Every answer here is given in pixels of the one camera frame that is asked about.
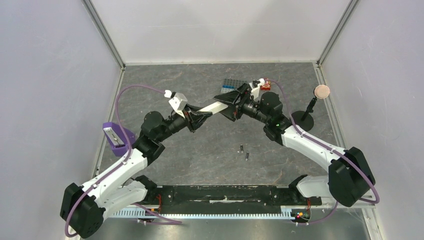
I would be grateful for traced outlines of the white remote control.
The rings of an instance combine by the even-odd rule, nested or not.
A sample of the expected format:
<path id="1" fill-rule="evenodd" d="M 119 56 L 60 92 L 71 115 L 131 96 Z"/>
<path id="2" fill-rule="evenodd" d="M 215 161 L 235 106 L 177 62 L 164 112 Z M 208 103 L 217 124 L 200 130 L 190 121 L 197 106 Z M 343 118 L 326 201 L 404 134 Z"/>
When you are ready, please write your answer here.
<path id="1" fill-rule="evenodd" d="M 199 112 L 209 112 L 209 113 L 212 113 L 213 115 L 215 115 L 215 114 L 227 109 L 228 107 L 229 106 L 227 104 L 216 101 L 216 102 L 214 102 L 210 105 L 207 105 L 207 106 L 199 109 L 198 111 Z"/>

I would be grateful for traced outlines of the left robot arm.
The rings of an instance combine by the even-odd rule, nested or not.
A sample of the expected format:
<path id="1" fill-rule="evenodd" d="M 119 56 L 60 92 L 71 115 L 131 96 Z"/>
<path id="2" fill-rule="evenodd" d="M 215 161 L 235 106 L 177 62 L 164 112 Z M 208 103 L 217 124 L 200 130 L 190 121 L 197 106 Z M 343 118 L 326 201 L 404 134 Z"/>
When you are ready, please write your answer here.
<path id="1" fill-rule="evenodd" d="M 187 104 L 168 118 L 158 111 L 147 113 L 139 137 L 125 148 L 119 160 L 82 185 L 72 183 L 65 189 L 60 210 L 65 235 L 88 238 L 107 218 L 128 205 L 141 201 L 152 204 L 157 198 L 155 188 L 140 180 L 125 187 L 122 184 L 162 154 L 164 140 L 184 128 L 194 132 L 207 118 L 224 109 L 225 105 L 215 102 L 203 108 Z"/>

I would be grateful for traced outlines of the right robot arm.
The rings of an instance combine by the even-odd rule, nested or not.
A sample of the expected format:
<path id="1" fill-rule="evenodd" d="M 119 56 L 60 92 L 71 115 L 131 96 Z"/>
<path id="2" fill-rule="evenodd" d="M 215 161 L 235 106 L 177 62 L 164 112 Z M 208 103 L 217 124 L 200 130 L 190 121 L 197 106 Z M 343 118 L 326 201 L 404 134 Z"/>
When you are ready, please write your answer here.
<path id="1" fill-rule="evenodd" d="M 321 166 L 326 175 L 301 176 L 289 189 L 289 199 L 302 204 L 308 198 L 333 198 L 345 207 L 357 201 L 376 204 L 380 197 L 376 180 L 363 152 L 351 147 L 345 149 L 327 143 L 309 134 L 295 122 L 294 116 L 283 114 L 283 103 L 278 94 L 258 95 L 249 84 L 219 94 L 214 100 L 226 107 L 220 113 L 231 121 L 243 115 L 264 123 L 263 131 L 273 142 L 295 150 Z"/>

